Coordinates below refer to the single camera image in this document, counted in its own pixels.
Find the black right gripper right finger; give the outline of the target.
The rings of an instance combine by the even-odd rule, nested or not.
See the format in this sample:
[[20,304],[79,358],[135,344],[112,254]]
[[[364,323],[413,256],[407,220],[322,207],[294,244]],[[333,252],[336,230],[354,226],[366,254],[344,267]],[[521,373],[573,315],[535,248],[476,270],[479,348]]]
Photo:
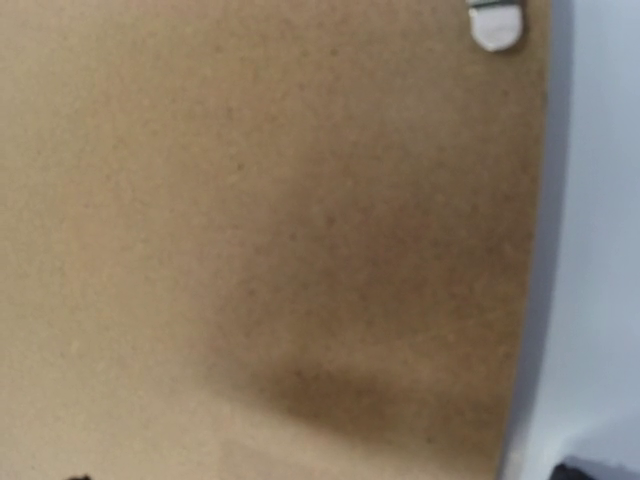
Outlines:
[[561,463],[552,469],[549,480],[639,480],[639,473],[624,466]]

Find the brown cardboard backing board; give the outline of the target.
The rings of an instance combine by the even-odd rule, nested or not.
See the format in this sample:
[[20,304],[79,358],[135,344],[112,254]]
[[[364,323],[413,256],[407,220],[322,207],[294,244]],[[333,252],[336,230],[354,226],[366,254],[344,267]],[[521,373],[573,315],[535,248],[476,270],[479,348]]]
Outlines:
[[1,5],[5,479],[490,479],[550,5]]

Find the cat photo print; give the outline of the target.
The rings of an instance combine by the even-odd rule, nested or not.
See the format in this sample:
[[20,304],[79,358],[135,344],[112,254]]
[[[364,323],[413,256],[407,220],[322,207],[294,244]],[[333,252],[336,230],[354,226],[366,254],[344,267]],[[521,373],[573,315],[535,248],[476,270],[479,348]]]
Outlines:
[[639,5],[555,1],[531,278],[498,477],[639,473]]

